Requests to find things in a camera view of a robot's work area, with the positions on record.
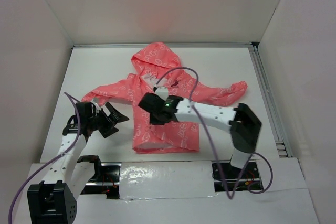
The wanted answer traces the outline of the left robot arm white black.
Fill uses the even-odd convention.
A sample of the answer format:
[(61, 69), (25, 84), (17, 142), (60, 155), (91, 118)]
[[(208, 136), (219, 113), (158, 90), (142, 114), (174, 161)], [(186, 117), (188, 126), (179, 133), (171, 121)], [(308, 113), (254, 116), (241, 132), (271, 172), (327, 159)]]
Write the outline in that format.
[(73, 223), (77, 214), (77, 199), (88, 180), (99, 181), (103, 167), (97, 155), (82, 155), (89, 137), (98, 131), (104, 138), (118, 132), (116, 125), (128, 121), (110, 103), (109, 114), (94, 102), (77, 102), (75, 113), (62, 131), (62, 141), (56, 160), (38, 184), (27, 191), (32, 223)]

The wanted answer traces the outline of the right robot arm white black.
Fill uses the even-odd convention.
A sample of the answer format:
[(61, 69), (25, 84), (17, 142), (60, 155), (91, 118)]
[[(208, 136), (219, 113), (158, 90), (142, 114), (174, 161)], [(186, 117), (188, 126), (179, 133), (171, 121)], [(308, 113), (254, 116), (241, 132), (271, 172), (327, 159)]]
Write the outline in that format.
[(237, 107), (220, 107), (190, 102), (176, 95), (162, 99), (157, 94), (146, 93), (139, 107), (150, 114), (150, 123), (154, 125), (189, 122), (229, 133), (234, 147), (229, 172), (235, 178), (247, 172), (246, 163), (256, 150), (262, 127), (260, 119), (248, 105), (240, 103)]

